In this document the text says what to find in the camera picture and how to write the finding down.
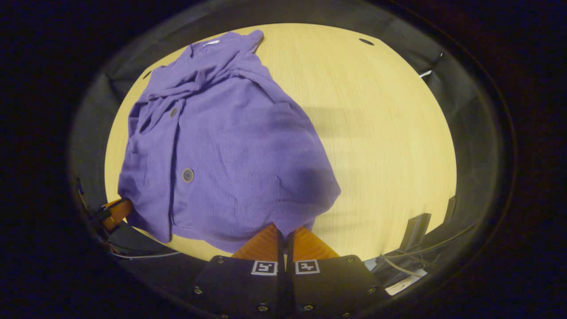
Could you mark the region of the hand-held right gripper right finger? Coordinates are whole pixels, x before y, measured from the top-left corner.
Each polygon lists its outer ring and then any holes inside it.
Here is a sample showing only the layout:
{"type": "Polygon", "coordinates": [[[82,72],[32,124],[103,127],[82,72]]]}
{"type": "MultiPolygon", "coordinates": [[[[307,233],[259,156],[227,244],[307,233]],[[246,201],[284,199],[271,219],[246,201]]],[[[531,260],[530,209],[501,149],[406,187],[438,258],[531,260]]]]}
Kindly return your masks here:
{"type": "Polygon", "coordinates": [[[290,319],[365,319],[389,293],[355,255],[340,256],[306,227],[287,243],[290,319]]]}

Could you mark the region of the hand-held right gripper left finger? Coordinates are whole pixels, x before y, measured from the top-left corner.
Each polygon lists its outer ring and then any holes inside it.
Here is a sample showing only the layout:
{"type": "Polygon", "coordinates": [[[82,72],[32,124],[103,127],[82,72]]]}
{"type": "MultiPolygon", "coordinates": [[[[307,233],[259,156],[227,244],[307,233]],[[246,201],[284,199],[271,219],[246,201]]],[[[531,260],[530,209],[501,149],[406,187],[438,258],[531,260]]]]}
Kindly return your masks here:
{"type": "Polygon", "coordinates": [[[193,281],[191,302],[219,319],[275,319],[285,289],[285,240],[275,224],[232,256],[214,256],[193,281]]]}

